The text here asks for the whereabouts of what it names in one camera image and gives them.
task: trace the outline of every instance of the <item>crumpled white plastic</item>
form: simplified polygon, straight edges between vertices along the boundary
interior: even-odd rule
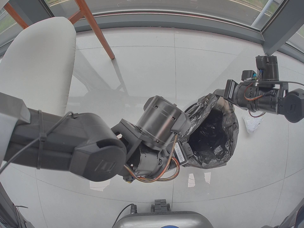
[[[264,121],[264,118],[262,116],[254,118],[249,115],[248,111],[244,112],[243,119],[248,133],[253,133],[257,129],[257,127]]]

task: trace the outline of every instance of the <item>tile floor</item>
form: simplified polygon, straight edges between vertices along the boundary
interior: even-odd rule
[[[136,123],[154,95],[182,109],[224,88],[227,79],[239,82],[242,70],[256,70],[255,56],[263,55],[260,45],[207,32],[118,28],[105,29],[104,35],[115,60],[92,32],[78,33],[66,110],[96,113],[110,127],[121,118]],[[302,63],[275,55],[281,80],[304,83]],[[174,181],[128,184],[120,176],[92,183],[69,172],[12,164],[0,180],[16,205],[29,207],[22,213],[36,228],[111,227],[126,204],[146,212],[154,199],[166,199],[172,210],[199,212],[215,228],[279,225],[304,197],[304,120],[292,124],[266,114],[256,132],[248,134],[242,120],[247,112],[235,111],[238,144],[224,167],[181,168]]]

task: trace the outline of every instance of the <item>black trash bag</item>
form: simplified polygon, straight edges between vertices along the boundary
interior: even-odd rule
[[[194,155],[184,166],[210,169],[226,165],[239,134],[232,105],[222,97],[209,94],[200,98],[186,114],[191,126],[179,140],[183,145],[188,143]]]

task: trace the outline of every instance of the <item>white chair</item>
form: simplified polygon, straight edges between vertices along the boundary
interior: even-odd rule
[[[73,74],[76,32],[64,17],[24,29],[0,63],[0,92],[28,108],[64,115]]]

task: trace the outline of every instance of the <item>white label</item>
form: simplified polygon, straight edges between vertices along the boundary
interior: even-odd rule
[[[185,158],[184,158],[184,155],[180,149],[180,146],[178,143],[175,143],[174,145],[174,149],[175,149],[175,153],[177,155],[177,158],[178,158],[178,161],[181,163],[181,162],[184,162],[185,161]]]
[[[231,99],[232,98],[232,94],[233,94],[233,90],[234,90],[234,81],[231,82],[231,87],[230,87],[230,92],[229,92],[229,98]]]

